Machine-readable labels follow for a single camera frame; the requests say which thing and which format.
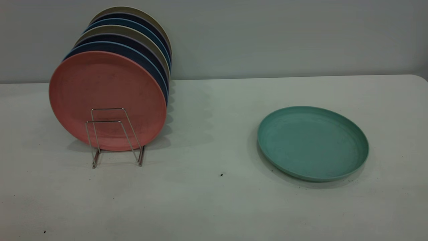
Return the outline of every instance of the navy blue plate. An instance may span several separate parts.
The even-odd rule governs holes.
[[[113,22],[116,22],[116,23],[112,23],[112,22],[107,23],[105,21],[105,20],[110,20],[110,19],[114,19],[115,21],[113,21]],[[129,26],[128,25],[128,24],[130,24],[129,22],[124,22],[124,21],[119,22],[118,19],[132,21],[134,23],[139,24],[140,26],[137,26],[135,24],[133,24],[132,26]],[[159,32],[159,30],[157,28],[155,28],[151,23],[147,22],[145,19],[142,19],[140,17],[137,17],[137,16],[132,15],[132,14],[128,14],[128,13],[110,13],[110,14],[103,15],[103,16],[99,17],[98,19],[96,19],[90,26],[88,26],[87,30],[89,30],[91,26],[95,26],[95,27],[101,26],[98,23],[101,21],[103,21],[101,23],[101,25],[115,24],[115,25],[122,25],[122,26],[127,26],[130,28],[133,28],[139,32],[142,32],[144,35],[148,36],[150,39],[152,39],[152,36],[156,36],[156,39],[161,43],[162,47],[166,51],[165,57],[168,56],[169,63],[171,64],[171,50],[169,49],[169,46],[166,43],[165,38],[162,36],[162,34]]]
[[[160,73],[162,74],[163,79],[167,80],[168,84],[166,85],[166,88],[169,91],[169,79],[167,77],[166,70],[164,69],[163,65],[161,64],[159,59],[156,57],[156,55],[149,48],[147,48],[145,45],[134,40],[133,38],[130,38],[130,37],[127,37],[124,35],[97,34],[97,35],[93,35],[93,36],[90,36],[90,37],[83,39],[82,41],[78,42],[74,47],[76,48],[80,45],[84,45],[84,44],[89,43],[89,42],[97,42],[97,41],[109,41],[109,42],[121,43],[121,44],[126,45],[128,47],[131,47],[131,48],[137,50],[138,52],[140,52],[141,54],[145,55],[148,59],[150,59],[150,61],[155,65],[155,67],[158,70],[161,70]]]
[[[166,81],[163,79],[160,71],[146,56],[142,55],[137,50],[120,43],[109,42],[109,41],[97,41],[97,42],[89,42],[72,49],[70,53],[64,58],[64,60],[78,53],[88,52],[88,51],[106,51],[110,53],[120,54],[139,64],[141,67],[146,69],[147,72],[149,72],[153,76],[153,78],[156,80],[156,82],[162,89],[163,96],[165,97],[165,102],[168,105],[168,90],[166,87]]]

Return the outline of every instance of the stack of plates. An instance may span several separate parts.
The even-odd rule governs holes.
[[[59,122],[77,139],[88,142],[91,109],[125,108],[141,145],[161,131],[166,119],[171,44],[159,23],[131,7],[98,13],[55,70],[49,99]],[[94,112],[97,121],[120,120],[134,148],[138,142],[122,110]],[[89,130],[91,142],[95,133]],[[130,150],[117,123],[96,125],[101,149]]]

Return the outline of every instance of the pink plate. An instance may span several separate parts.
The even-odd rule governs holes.
[[[134,61],[104,51],[88,51],[63,61],[52,75],[49,100],[62,126],[87,144],[85,123],[91,120],[91,109],[125,108],[141,145],[159,134],[166,119],[165,99],[155,79]],[[123,110],[93,113],[96,121],[120,120],[133,148],[138,147]],[[95,127],[101,149],[131,149],[119,123],[98,123]],[[95,147],[92,124],[88,130]]]

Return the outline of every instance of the beige plate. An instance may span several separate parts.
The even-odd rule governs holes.
[[[131,7],[127,7],[127,6],[116,6],[116,7],[111,7],[108,9],[105,9],[101,12],[99,12],[89,23],[89,25],[91,25],[97,18],[101,17],[102,15],[105,14],[109,14],[109,13],[115,13],[115,12],[124,12],[124,13],[130,13],[130,14],[134,14],[142,19],[147,20],[149,23],[151,23],[153,26],[155,26],[160,33],[165,37],[166,42],[168,43],[168,47],[169,50],[171,51],[171,57],[172,57],[172,48],[171,48],[171,42],[169,41],[168,35],[166,34],[165,30],[162,28],[162,26],[149,14],[136,9],[136,8],[131,8]]]
[[[120,34],[124,35],[130,38],[133,38],[136,41],[139,41],[143,45],[145,45],[147,48],[149,48],[155,56],[159,59],[160,63],[163,65],[164,69],[166,69],[166,74],[168,75],[168,82],[170,80],[170,69],[166,62],[166,58],[159,49],[159,47],[146,35],[142,34],[141,32],[138,32],[137,30],[134,30],[130,27],[120,26],[120,25],[103,25],[99,27],[95,27],[84,34],[80,36],[80,38],[76,41],[74,44],[75,46],[82,40],[91,37],[96,34]]]

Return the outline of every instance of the blue plate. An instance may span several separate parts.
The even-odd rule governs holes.
[[[307,181],[334,181],[360,168],[369,154],[361,129],[335,112],[293,106],[270,113],[258,142],[279,170]]]
[[[147,23],[145,20],[141,21],[140,17],[125,13],[107,14],[95,20],[91,25],[88,26],[85,32],[98,26],[110,24],[130,27],[146,35],[159,47],[159,49],[165,55],[165,58],[168,60],[169,69],[171,69],[171,52],[168,48],[165,39],[162,37],[159,31],[155,27],[153,27],[153,25]]]
[[[78,53],[87,51],[106,51],[115,54],[120,54],[124,57],[127,57],[128,59],[133,60],[153,76],[153,78],[160,86],[163,96],[165,97],[165,102],[168,105],[168,89],[166,87],[166,81],[163,79],[160,71],[146,56],[142,55],[137,50],[120,43],[98,41],[89,42],[72,49],[70,53],[64,58],[64,60]]]
[[[109,41],[109,42],[121,43],[145,55],[155,65],[155,67],[158,70],[161,70],[160,73],[162,74],[163,79],[167,80],[166,88],[169,91],[169,79],[167,77],[166,70],[164,69],[159,59],[149,48],[147,48],[145,45],[141,44],[140,42],[130,37],[119,35],[119,34],[97,34],[97,35],[93,35],[83,39],[82,41],[78,42],[74,47],[76,48],[80,45],[84,45],[89,42],[98,42],[98,41]]]

